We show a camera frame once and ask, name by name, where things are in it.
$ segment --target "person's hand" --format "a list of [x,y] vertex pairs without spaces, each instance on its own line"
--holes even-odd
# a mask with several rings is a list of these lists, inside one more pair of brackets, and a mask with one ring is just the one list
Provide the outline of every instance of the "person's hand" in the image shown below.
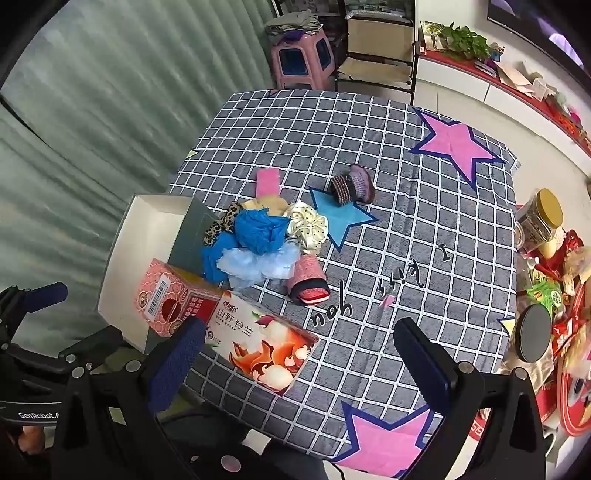
[[18,438],[18,447],[29,455],[38,455],[45,449],[45,433],[43,427],[22,428],[22,433]]

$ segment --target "green leaves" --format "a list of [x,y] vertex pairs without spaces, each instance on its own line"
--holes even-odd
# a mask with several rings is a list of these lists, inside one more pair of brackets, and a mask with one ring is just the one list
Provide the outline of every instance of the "green leaves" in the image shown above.
[[451,50],[458,52],[464,58],[486,60],[491,50],[485,37],[471,31],[467,26],[454,28],[453,23],[443,27],[441,34],[447,39]]

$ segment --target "gold jar lid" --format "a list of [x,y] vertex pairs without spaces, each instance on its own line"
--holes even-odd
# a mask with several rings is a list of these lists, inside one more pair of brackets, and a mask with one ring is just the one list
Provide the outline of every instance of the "gold jar lid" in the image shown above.
[[548,189],[541,189],[535,196],[538,211],[543,220],[552,228],[562,225],[562,207],[554,193]]

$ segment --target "pink plastic stool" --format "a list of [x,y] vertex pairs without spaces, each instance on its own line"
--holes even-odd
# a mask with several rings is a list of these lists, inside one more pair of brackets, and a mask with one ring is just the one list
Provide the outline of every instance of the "pink plastic stool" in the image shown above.
[[280,42],[271,49],[277,88],[333,90],[329,80],[335,59],[324,31],[304,34],[301,39]]

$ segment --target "curtain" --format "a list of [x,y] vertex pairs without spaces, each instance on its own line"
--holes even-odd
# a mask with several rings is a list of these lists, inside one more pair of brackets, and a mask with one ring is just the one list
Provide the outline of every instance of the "curtain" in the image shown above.
[[20,344],[56,354],[103,326],[106,259],[136,193],[161,193],[231,94],[272,86],[268,0],[70,0],[1,89],[0,288],[63,281]]

